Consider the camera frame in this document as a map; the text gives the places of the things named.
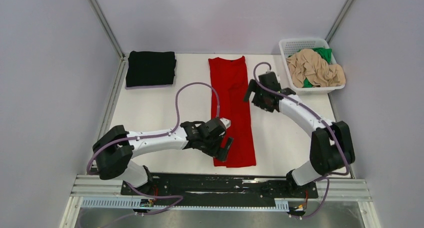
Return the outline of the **red t-shirt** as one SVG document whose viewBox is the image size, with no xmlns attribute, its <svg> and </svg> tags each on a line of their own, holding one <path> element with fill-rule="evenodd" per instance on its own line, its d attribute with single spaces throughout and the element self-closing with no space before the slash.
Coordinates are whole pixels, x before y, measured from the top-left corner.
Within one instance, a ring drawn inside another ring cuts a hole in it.
<svg viewBox="0 0 424 228">
<path fill-rule="evenodd" d="M 221 118 L 231 121 L 226 137 L 233 138 L 227 160 L 213 160 L 215 167 L 243 168 L 257 164 L 251 127 L 251 111 L 244 96 L 248 89 L 248 70 L 244 56 L 236 60 L 220 57 L 208 59 L 210 83 L 219 96 Z"/>
</svg>

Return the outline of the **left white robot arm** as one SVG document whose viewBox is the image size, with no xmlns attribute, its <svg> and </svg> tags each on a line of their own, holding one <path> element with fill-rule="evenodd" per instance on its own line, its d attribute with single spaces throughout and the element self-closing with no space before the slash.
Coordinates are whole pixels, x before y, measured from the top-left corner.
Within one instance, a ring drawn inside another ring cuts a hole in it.
<svg viewBox="0 0 424 228">
<path fill-rule="evenodd" d="M 153 181 L 146 166 L 133 158 L 165 150 L 197 149 L 219 161 L 226 161 L 233 138 L 222 146 L 231 121 L 212 118 L 207 122 L 183 122 L 169 130 L 134 132 L 123 125 L 112 127 L 94 145 L 93 156 L 101 180 L 122 180 L 130 183 L 140 194 L 149 194 Z"/>
</svg>

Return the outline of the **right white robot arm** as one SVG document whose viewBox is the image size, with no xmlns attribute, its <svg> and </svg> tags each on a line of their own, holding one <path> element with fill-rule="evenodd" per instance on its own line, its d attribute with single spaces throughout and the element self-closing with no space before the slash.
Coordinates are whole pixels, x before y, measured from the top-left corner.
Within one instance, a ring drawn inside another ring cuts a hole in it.
<svg viewBox="0 0 424 228">
<path fill-rule="evenodd" d="M 267 112 L 277 111 L 291 118 L 311 138 L 309 160 L 288 172 L 286 192 L 298 197 L 306 184 L 349 168 L 356 160 L 351 132 L 344 121 L 333 122 L 322 118 L 306 106 L 290 88 L 282 88 L 274 72 L 267 72 L 249 81 L 244 101 L 251 101 Z"/>
</svg>

